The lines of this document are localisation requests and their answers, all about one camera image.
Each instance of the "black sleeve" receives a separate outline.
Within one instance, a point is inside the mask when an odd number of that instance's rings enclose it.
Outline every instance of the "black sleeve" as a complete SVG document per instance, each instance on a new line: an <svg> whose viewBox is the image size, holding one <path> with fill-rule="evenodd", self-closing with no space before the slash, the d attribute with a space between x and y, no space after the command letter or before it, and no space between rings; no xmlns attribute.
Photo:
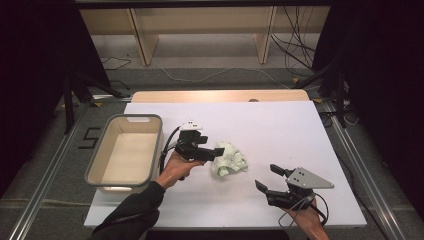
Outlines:
<svg viewBox="0 0 424 240"><path fill-rule="evenodd" d="M147 188L137 194L131 194L97 226L90 240L126 239L138 240L141 235L153 227L158 218L158 207L162 203L165 190L157 183L150 182Z"/></svg>

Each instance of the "white tabletop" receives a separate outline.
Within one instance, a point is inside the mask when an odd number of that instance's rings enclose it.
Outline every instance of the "white tabletop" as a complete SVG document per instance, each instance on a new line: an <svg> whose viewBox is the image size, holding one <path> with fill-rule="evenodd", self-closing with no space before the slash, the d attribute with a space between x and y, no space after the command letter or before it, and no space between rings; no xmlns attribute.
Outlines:
<svg viewBox="0 0 424 240"><path fill-rule="evenodd" d="M167 190L155 229L273 229L283 211L268 206L255 180L270 190L288 190L285 179L269 169L303 167L334 183L316 189L329 206L327 226L363 227L366 221L350 189L331 143L311 101L249 103L130 103L126 114L157 114L165 141L188 120L203 125L205 148L229 141L246 157L247 172L213 177L210 164L193 169L190 177ZM94 227L113 211L125 194L97 191L85 226ZM326 212L318 198L318 208ZM281 221L291 223L290 217Z"/></svg>

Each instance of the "plastic bin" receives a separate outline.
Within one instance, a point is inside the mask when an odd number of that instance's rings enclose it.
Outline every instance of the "plastic bin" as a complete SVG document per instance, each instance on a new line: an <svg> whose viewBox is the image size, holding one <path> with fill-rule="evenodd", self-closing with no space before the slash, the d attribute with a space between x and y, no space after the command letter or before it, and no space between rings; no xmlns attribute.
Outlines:
<svg viewBox="0 0 424 240"><path fill-rule="evenodd" d="M115 115L102 132L85 180L102 191L141 192L158 177L162 145L159 116Z"/></svg>

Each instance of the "white cloth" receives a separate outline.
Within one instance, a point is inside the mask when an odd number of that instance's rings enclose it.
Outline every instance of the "white cloth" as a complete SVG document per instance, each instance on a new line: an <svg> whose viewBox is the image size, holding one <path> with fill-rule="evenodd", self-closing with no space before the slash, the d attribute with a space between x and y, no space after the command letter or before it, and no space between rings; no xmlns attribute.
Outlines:
<svg viewBox="0 0 424 240"><path fill-rule="evenodd" d="M211 164L211 173L214 176L222 177L230 174L230 169L235 172L247 171L248 165L243 154L227 141L219 142L216 148L225 148L224 154L216 157Z"/></svg>

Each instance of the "person's arm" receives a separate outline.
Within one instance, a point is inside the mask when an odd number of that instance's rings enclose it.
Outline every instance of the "person's arm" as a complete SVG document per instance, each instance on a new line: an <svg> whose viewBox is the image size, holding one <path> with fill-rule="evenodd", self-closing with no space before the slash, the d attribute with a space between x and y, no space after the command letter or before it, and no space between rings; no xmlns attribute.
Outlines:
<svg viewBox="0 0 424 240"><path fill-rule="evenodd" d="M315 206L317 205L316 199L312 202ZM301 210L292 211L283 209L292 218L295 219L297 226L308 236L310 240L328 240L327 233L321 225L318 213L311 207Z"/></svg>
<svg viewBox="0 0 424 240"><path fill-rule="evenodd" d="M158 207L162 203L166 189L172 187L181 177L188 177L195 166L204 165L201 161L186 161L173 152L161 175L149 183L138 194L131 194L94 229L90 240L97 239L139 239L153 227L158 218Z"/></svg>

